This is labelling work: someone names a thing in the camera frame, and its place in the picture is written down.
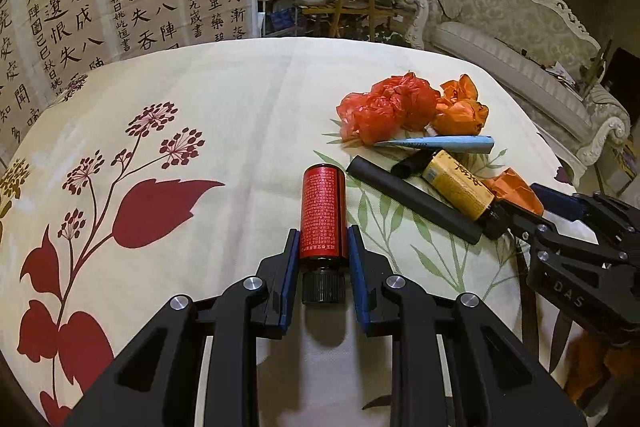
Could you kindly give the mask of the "wooden plant stand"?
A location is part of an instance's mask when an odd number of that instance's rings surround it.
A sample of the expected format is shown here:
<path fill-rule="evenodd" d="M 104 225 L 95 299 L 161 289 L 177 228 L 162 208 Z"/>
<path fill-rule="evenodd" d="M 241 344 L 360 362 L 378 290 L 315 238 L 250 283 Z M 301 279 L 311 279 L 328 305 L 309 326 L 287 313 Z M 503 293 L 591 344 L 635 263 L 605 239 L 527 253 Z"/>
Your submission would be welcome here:
<path fill-rule="evenodd" d="M 367 19 L 369 40 L 375 37 L 375 28 L 382 20 L 390 23 L 395 15 L 392 8 L 379 6 L 376 0 L 326 0 L 323 2 L 303 1 L 300 5 L 304 15 L 328 16 L 330 18 L 329 37 L 340 35 L 340 23 L 343 16 L 364 16 Z"/>

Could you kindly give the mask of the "floral cream tablecloth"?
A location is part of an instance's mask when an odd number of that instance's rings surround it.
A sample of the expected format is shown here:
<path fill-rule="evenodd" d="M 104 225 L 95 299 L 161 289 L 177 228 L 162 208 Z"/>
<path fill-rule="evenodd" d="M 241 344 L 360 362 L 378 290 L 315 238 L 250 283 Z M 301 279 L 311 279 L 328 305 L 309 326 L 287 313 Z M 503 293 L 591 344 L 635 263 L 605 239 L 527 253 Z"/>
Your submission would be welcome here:
<path fill-rule="evenodd" d="M 52 104 L 14 155 L 1 222 L 1 354 L 43 426 L 59 426 L 105 366 L 176 294 L 221 294 L 299 227 L 303 173 L 352 156 L 390 169 L 404 150 L 342 143 L 335 107 L 390 76 L 439 88 L 468 74 L 489 107 L 492 178 L 576 192 L 494 78 L 446 55 L 382 43 L 279 38 L 201 44 L 103 66 Z M 521 332 L 513 241 L 468 246 L 347 178 L 347 217 L 394 270 L 446 298 L 471 291 Z M 262 426 L 388 426 L 390 340 L 347 305 L 299 300 L 280 341 L 259 340 Z"/>

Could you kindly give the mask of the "black cylinder tube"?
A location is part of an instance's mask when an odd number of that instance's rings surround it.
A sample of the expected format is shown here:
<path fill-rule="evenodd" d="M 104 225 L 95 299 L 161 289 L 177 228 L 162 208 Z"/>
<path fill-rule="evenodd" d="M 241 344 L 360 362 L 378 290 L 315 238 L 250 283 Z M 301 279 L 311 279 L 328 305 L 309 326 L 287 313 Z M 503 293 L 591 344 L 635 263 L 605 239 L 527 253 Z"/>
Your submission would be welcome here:
<path fill-rule="evenodd" d="M 396 200 L 421 218 L 433 222 L 434 225 L 463 239 L 466 243 L 475 245 L 480 241 L 482 236 L 480 227 L 459 210 L 439 202 L 420 188 L 393 176 L 366 158 L 356 156 L 349 163 L 346 171 L 356 180 Z"/>

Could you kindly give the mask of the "yellow label bottle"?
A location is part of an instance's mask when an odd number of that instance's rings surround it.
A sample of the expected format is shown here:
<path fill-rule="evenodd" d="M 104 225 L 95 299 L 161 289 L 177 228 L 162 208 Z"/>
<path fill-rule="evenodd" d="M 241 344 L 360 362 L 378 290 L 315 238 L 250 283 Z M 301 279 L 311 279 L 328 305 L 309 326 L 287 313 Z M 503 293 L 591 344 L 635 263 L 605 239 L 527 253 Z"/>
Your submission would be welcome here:
<path fill-rule="evenodd" d="M 508 215 L 497 197 L 446 150 L 432 155 L 422 178 L 449 204 L 474 221 L 488 239 L 495 241 L 506 231 Z"/>

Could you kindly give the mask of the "ornate white sofa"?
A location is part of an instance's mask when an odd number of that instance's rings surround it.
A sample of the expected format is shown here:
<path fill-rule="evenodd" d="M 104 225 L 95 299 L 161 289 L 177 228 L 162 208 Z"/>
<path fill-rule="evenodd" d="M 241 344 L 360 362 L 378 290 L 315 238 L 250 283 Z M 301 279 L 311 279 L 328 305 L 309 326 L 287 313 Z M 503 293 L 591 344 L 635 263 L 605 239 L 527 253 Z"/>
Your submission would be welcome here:
<path fill-rule="evenodd" d="M 589 75 L 600 44 L 564 0 L 396 0 L 418 49 L 485 69 L 567 162 L 593 165 L 631 132 L 622 103 Z"/>

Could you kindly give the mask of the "light blue tube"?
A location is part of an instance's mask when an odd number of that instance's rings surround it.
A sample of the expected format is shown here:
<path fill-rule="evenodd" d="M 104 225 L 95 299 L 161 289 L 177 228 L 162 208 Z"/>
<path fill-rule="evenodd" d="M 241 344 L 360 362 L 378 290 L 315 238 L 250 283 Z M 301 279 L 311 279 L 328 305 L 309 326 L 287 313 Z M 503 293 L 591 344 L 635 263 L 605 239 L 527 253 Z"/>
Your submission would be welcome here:
<path fill-rule="evenodd" d="M 488 154 L 494 145 L 494 139 L 487 135 L 432 135 L 375 143 L 377 147 L 440 148 L 447 152 L 474 154 Z"/>

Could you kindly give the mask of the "orange crumpled paper ball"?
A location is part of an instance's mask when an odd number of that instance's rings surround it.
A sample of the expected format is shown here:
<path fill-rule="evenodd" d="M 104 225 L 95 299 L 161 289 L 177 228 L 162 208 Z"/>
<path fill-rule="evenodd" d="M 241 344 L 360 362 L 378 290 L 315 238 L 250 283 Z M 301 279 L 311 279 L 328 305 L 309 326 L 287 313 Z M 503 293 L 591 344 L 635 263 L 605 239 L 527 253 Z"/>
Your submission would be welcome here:
<path fill-rule="evenodd" d="M 478 101 L 478 91 L 469 75 L 441 86 L 431 126 L 439 135 L 479 135 L 489 116 L 489 107 Z"/>

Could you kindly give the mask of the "red label bottle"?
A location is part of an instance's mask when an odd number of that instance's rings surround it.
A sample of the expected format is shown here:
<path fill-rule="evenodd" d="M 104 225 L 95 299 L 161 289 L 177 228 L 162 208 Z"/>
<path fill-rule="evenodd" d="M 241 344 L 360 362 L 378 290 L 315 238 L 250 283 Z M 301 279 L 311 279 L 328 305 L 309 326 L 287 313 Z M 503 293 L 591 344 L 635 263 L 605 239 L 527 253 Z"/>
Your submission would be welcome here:
<path fill-rule="evenodd" d="M 304 305 L 345 302 L 346 181 L 340 167 L 318 164 L 304 172 L 298 257 Z"/>

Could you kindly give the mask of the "flat orange wrapper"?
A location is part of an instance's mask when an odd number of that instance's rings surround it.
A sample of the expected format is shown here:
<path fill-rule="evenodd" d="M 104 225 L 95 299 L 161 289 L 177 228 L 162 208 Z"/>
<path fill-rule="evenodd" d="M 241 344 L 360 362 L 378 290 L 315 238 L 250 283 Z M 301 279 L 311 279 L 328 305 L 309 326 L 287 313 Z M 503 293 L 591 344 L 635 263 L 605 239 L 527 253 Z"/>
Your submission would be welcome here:
<path fill-rule="evenodd" d="M 524 179 L 511 167 L 493 178 L 483 180 L 484 185 L 500 200 L 506 200 L 537 216 L 544 214 L 544 205 Z"/>

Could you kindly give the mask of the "red crumpled plastic bag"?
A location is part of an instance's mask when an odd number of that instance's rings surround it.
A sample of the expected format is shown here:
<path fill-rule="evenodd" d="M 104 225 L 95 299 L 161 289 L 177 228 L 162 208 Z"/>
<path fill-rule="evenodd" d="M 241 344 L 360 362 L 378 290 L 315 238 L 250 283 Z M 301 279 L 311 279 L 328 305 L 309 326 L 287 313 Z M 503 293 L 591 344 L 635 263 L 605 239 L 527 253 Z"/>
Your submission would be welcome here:
<path fill-rule="evenodd" d="M 364 145 L 393 139 L 400 130 L 423 131 L 435 118 L 440 92 L 414 72 L 390 76 L 369 92 L 352 92 L 337 105 L 344 142 Z"/>

